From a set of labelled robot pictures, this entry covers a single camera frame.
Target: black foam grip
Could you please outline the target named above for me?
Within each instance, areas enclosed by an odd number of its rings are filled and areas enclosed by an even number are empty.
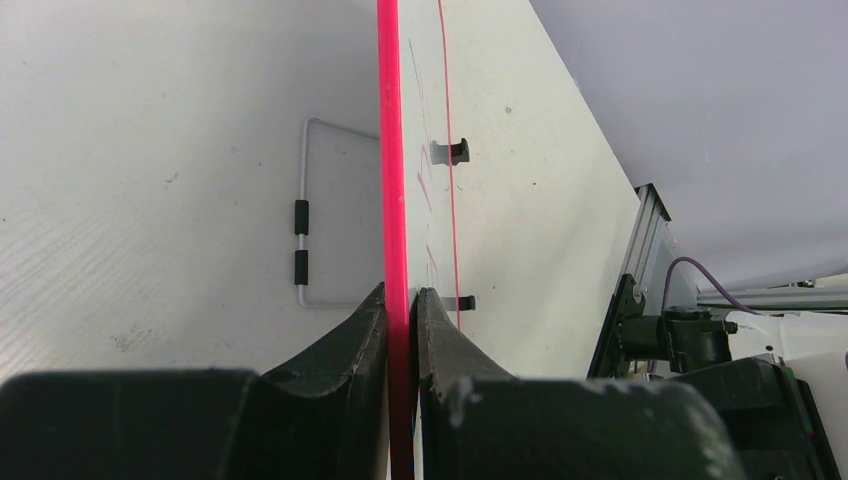
[[[309,201],[294,202],[294,234],[309,235]]]
[[[309,250],[294,252],[294,284],[309,285]]]

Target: stain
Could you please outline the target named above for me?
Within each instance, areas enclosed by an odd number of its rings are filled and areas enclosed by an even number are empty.
[[[112,335],[109,338],[115,344],[115,348],[123,353],[129,353],[154,340],[156,335],[152,329],[143,329],[139,328],[138,325],[133,325],[129,333]]]

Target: cable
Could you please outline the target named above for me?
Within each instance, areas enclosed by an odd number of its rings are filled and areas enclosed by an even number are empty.
[[[703,265],[701,265],[694,258],[690,258],[690,257],[677,257],[674,260],[672,260],[671,264],[668,266],[668,273],[665,274],[665,288],[663,289],[663,303],[662,303],[661,311],[665,311],[665,307],[668,306],[668,293],[669,293],[669,291],[671,291],[671,273],[674,271],[674,267],[680,262],[688,262],[688,263],[691,263],[692,265],[694,265],[695,268],[700,270],[701,273],[705,277],[707,277],[707,280],[709,280],[710,283],[713,284],[713,286],[716,288],[716,290],[718,290],[718,293],[720,293],[722,297],[727,299],[727,301],[730,302],[730,304],[733,305],[734,307],[736,307],[738,310],[743,311],[745,313],[750,313],[752,315],[759,315],[759,313],[751,310],[750,308],[746,307],[745,305],[742,305],[742,303],[739,300],[737,300],[736,297],[731,295],[730,292],[727,291],[727,289],[725,289],[724,287],[721,286],[720,283],[718,283],[718,280],[716,280],[715,277],[713,277],[712,274],[710,274],[710,272],[707,271],[707,269],[704,268]]]

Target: black joint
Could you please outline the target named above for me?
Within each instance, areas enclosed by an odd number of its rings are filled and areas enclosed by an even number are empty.
[[[453,145],[439,145],[435,141],[430,144],[430,158],[433,165],[453,166],[471,161],[471,151],[468,148],[468,140],[462,139]]]
[[[467,297],[444,297],[442,304],[448,312],[465,312],[468,310],[477,310],[477,297],[468,295]]]
[[[294,252],[294,284],[309,285],[309,250]]]
[[[294,234],[309,235],[309,201],[294,202]]]

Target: table surface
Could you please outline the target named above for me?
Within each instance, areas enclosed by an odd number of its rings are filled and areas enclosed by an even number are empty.
[[[463,330],[582,376],[637,200],[529,4],[497,1],[444,2]],[[347,316],[298,304],[292,206],[306,118],[378,130],[371,3],[6,4],[0,378],[262,371]]]

